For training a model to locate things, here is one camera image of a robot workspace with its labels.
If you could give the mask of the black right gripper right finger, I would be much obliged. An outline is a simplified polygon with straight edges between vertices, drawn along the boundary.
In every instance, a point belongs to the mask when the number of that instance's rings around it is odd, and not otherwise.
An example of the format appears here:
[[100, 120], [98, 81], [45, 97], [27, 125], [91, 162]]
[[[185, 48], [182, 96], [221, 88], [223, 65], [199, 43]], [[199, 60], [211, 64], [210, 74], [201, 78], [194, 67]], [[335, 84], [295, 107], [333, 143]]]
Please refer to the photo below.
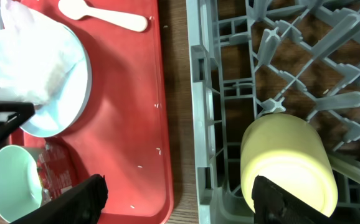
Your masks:
[[264, 176], [256, 176], [252, 199], [256, 224], [330, 224], [333, 222]]

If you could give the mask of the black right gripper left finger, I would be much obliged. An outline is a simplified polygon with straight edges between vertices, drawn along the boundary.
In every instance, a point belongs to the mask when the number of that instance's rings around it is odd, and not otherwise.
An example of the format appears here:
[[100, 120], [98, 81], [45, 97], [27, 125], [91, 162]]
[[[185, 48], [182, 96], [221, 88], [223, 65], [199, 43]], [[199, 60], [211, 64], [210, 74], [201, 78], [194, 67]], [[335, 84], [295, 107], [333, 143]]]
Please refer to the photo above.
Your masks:
[[12, 224], [96, 224], [107, 199], [104, 176], [94, 174]]

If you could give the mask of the red candy wrapper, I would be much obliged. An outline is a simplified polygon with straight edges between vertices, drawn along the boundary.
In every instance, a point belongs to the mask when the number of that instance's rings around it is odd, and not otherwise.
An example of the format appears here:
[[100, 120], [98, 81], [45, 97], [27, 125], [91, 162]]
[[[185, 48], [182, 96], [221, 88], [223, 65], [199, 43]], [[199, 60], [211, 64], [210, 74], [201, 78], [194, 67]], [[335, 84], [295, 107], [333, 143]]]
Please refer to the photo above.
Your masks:
[[55, 200], [79, 183], [69, 150], [57, 142], [46, 142], [37, 160], [37, 173], [42, 204]]

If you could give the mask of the mint green bowl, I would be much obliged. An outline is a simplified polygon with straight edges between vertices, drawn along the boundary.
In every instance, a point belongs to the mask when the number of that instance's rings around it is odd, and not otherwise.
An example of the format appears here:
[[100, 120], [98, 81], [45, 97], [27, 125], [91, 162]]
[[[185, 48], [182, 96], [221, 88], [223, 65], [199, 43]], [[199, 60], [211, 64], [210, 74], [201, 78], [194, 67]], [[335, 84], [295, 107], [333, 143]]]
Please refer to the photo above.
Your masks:
[[42, 186], [37, 173], [41, 153], [41, 148], [17, 145], [0, 150], [0, 217], [8, 223], [42, 204]]

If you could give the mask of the yellow plastic cup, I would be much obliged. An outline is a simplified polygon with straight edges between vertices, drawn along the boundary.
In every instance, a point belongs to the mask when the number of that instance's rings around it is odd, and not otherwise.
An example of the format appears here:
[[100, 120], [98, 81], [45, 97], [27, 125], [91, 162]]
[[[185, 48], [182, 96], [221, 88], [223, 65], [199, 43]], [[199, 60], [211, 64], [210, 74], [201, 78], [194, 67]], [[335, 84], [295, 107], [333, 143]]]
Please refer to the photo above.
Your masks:
[[262, 116], [245, 130], [240, 147], [240, 185], [250, 208], [254, 208], [252, 189], [258, 175], [327, 217], [336, 208], [338, 188], [321, 138], [296, 116]]

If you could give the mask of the light blue plate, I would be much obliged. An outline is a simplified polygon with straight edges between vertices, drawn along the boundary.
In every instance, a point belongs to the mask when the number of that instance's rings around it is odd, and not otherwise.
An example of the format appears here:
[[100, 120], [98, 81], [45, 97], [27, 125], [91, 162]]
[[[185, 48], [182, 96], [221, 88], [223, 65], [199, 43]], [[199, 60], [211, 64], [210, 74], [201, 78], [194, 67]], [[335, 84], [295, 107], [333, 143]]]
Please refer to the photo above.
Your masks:
[[81, 50], [82, 58], [69, 70], [64, 85], [52, 101], [36, 111], [21, 129], [31, 136], [49, 138], [70, 127], [83, 113], [92, 89], [92, 68], [88, 53], [75, 33], [72, 42]]

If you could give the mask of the white napkin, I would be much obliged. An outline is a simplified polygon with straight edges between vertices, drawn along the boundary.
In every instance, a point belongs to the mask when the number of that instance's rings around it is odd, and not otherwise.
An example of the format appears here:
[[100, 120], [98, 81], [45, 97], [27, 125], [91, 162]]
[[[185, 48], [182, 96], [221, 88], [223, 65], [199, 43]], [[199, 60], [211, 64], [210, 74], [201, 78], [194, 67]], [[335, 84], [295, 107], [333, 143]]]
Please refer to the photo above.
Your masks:
[[35, 111], [60, 91], [82, 53], [57, 22], [19, 1], [1, 1], [0, 101], [32, 103]]

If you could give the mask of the white spoon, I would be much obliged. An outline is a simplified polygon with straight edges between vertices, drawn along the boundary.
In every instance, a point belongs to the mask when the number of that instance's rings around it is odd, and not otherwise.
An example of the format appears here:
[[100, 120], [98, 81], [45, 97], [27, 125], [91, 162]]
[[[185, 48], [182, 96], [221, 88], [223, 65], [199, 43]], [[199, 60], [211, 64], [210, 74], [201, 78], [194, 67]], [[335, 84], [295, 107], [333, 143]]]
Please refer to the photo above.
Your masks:
[[60, 0], [58, 8], [73, 20], [90, 16], [135, 32], [144, 32], [148, 27], [148, 20], [144, 16], [91, 7], [84, 0]]

